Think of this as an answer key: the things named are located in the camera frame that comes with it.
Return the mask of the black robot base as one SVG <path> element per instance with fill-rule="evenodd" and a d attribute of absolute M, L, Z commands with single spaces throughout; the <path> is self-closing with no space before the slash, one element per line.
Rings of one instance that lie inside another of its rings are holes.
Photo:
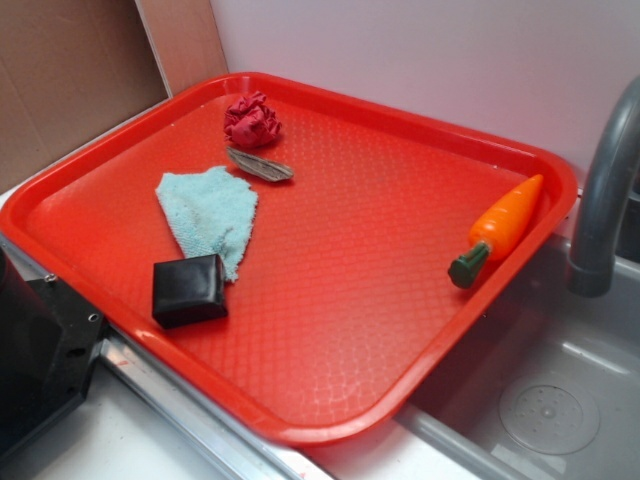
<path fill-rule="evenodd" d="M 85 401 L 105 329 L 64 280 L 26 280 L 1 254 L 2 460 Z"/>

